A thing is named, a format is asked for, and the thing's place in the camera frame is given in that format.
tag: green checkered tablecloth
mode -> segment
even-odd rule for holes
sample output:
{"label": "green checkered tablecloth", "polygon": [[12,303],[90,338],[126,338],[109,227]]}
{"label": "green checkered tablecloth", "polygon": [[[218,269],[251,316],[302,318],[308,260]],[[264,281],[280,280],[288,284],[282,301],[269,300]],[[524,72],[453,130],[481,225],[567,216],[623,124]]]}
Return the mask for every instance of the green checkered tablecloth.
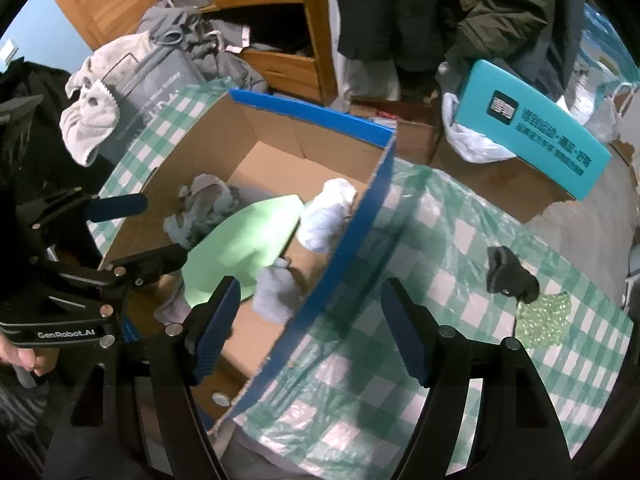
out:
{"label": "green checkered tablecloth", "polygon": [[[140,192],[152,171],[162,164],[189,128],[220,97],[235,87],[232,79],[227,77],[202,85],[190,85],[178,92],[130,146],[100,190],[100,197]],[[98,250],[106,254],[122,219],[98,224],[88,222],[88,225]]]}
{"label": "green checkered tablecloth", "polygon": [[[512,217],[446,174],[398,160],[383,208],[327,310],[260,402],[235,421],[316,476],[388,479],[427,392],[404,368],[383,319],[380,285],[395,276],[439,323],[468,338],[498,342],[513,331],[516,304],[486,292],[486,249],[497,245],[519,256],[543,292],[571,295],[562,345],[528,351],[573,456],[613,388],[631,321]],[[470,385],[449,472],[466,466],[481,384]]]}

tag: plastic bag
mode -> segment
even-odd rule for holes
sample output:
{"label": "plastic bag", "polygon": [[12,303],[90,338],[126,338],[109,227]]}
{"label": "plastic bag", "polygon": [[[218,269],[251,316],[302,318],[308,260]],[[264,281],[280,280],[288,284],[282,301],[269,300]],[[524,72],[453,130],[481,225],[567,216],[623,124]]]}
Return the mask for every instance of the plastic bag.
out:
{"label": "plastic bag", "polygon": [[356,189],[344,178],[327,180],[300,217],[298,241],[309,251],[328,254],[349,220]]}
{"label": "plastic bag", "polygon": [[444,133],[449,144],[459,156],[467,162],[474,163],[497,162],[515,156],[514,153],[493,142],[487,136],[455,123],[453,116],[459,104],[460,101],[455,94],[445,93],[442,96]]}
{"label": "plastic bag", "polygon": [[609,20],[588,4],[580,50],[565,99],[571,115],[585,124],[620,83],[639,83],[640,70]]}
{"label": "plastic bag", "polygon": [[611,95],[605,97],[596,111],[584,123],[584,127],[590,131],[591,135],[603,144],[609,144],[620,138],[619,125],[622,120],[622,113],[616,108],[615,99],[623,88],[631,90],[620,107],[620,110],[625,110],[637,89],[635,83],[620,83],[618,88]]}

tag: glitter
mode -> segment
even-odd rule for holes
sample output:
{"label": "glitter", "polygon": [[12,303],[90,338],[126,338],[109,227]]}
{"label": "glitter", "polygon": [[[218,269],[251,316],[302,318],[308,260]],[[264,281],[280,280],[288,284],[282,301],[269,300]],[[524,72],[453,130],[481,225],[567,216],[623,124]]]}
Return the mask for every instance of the glitter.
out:
{"label": "glitter", "polygon": [[518,304],[516,312],[516,330],[514,336],[525,348],[542,348],[562,344],[571,312],[568,292],[561,294],[540,294],[530,304]]}

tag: cardboard box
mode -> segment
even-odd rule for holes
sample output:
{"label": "cardboard box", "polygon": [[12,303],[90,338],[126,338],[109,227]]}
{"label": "cardboard box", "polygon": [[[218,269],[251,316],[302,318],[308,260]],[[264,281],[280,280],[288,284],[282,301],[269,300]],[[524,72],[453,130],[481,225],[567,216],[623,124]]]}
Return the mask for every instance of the cardboard box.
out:
{"label": "cardboard box", "polygon": [[485,134],[583,200],[611,154],[535,88],[479,60],[456,111],[457,123]]}
{"label": "cardboard box", "polygon": [[[358,194],[351,221],[332,257],[307,251],[295,238],[284,252],[292,260],[296,279],[309,292],[305,305],[290,321],[302,339],[382,206],[393,157],[389,128],[304,102],[231,91],[204,113],[153,173],[143,189],[148,209],[124,220],[104,260],[169,244],[162,222],[179,211],[180,186],[199,174],[214,174],[236,186],[260,187],[273,196],[296,194],[304,202],[319,194],[325,181],[346,178]],[[162,330],[152,312],[171,288],[172,279],[166,277],[155,289],[146,295],[140,291],[129,302],[127,316],[143,335]],[[227,370],[217,368],[213,378],[194,391],[213,418],[221,413],[211,402],[212,391],[217,388],[235,395],[243,379],[258,372],[284,329],[258,316],[251,302],[249,298],[242,303],[224,345],[222,362]],[[269,366],[284,366],[292,350],[281,348],[277,356],[271,354]]]}
{"label": "cardboard box", "polygon": [[430,166],[449,174],[523,224],[553,202],[574,199],[520,158],[474,164],[462,159],[446,139],[438,144]]}
{"label": "cardboard box", "polygon": [[396,156],[414,164],[428,165],[442,135],[440,100],[434,105],[354,97],[349,113],[363,118],[380,118],[378,112],[395,116]]}

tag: logo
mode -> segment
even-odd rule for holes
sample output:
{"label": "logo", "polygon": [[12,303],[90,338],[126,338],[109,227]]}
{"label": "logo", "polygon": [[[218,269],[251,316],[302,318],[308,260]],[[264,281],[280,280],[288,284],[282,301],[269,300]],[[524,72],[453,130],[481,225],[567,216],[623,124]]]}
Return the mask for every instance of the logo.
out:
{"label": "logo", "polygon": [[489,102],[489,107],[486,112],[494,119],[498,119],[501,123],[511,124],[517,109],[517,101],[496,90],[494,96],[491,97],[491,102]]}
{"label": "logo", "polygon": [[76,332],[38,332],[40,339],[57,339],[63,337],[87,337],[89,335],[95,335],[95,330],[77,330]]}

